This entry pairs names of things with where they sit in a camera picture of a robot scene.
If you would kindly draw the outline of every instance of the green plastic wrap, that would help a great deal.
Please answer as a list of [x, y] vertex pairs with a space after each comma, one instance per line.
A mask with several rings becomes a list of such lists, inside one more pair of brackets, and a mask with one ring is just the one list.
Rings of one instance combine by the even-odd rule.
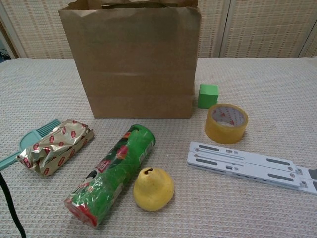
[[133, 125], [64, 201], [85, 224], [96, 227], [155, 144], [153, 134]]

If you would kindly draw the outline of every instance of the yellow pear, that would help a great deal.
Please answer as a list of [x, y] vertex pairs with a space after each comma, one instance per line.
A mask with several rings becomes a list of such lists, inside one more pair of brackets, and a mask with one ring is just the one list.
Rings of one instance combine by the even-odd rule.
[[133, 187], [133, 197], [139, 207], [157, 211], [174, 195], [174, 181], [162, 168], [147, 167], [139, 172]]

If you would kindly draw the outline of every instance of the textured tablecloth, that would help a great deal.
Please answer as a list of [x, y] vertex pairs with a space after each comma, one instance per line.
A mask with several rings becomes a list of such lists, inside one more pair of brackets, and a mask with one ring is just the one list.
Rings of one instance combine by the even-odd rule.
[[[201, 83], [219, 86], [219, 103], [249, 115], [246, 135], [229, 145], [317, 168], [317, 59], [199, 59]], [[28, 131], [54, 118], [75, 119], [94, 140], [56, 174], [42, 178], [20, 163], [2, 171], [28, 237], [315, 238], [317, 196], [187, 166], [191, 141], [217, 145], [204, 133], [207, 110], [191, 119], [95, 119], [71, 59], [14, 59], [0, 64], [0, 157]], [[175, 196], [156, 213], [137, 207], [125, 188], [97, 229], [83, 225], [63, 200], [134, 124], [156, 137], [142, 164], [162, 167]], [[0, 192], [0, 237], [19, 237]]]

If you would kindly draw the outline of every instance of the packing tape roll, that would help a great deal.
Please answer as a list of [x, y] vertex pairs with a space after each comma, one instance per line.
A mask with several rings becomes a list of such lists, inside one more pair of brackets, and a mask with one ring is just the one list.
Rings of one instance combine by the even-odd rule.
[[248, 124], [248, 115], [231, 104], [216, 104], [209, 108], [205, 133], [220, 144], [234, 144], [241, 140]]

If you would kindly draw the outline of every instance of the wrapped snack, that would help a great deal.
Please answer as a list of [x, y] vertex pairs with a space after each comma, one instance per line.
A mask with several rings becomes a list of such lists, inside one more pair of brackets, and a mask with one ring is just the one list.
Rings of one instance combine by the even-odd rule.
[[83, 223], [96, 227], [155, 144], [153, 134], [133, 125], [97, 164], [65, 205]]
[[24, 149], [17, 160], [28, 169], [49, 175], [93, 136], [93, 131], [87, 125], [68, 119], [37, 143]]

